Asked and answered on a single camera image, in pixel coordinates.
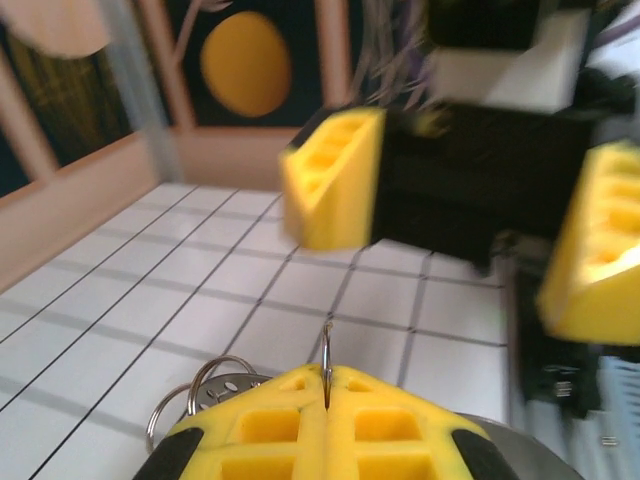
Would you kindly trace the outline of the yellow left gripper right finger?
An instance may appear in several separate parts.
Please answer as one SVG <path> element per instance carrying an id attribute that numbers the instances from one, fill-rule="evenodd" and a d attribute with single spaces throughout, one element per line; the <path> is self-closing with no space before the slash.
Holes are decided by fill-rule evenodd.
<path id="1" fill-rule="evenodd" d="M 499 479 L 501 453 L 476 423 L 358 370 L 336 366 L 328 479 Z"/>

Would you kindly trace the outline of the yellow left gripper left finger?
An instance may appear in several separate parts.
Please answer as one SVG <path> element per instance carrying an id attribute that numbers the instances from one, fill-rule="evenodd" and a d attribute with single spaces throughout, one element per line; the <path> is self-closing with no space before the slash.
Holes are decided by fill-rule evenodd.
<path id="1" fill-rule="evenodd" d="M 176 424 L 136 479 L 322 479 L 327 412 L 317 364 Z"/>

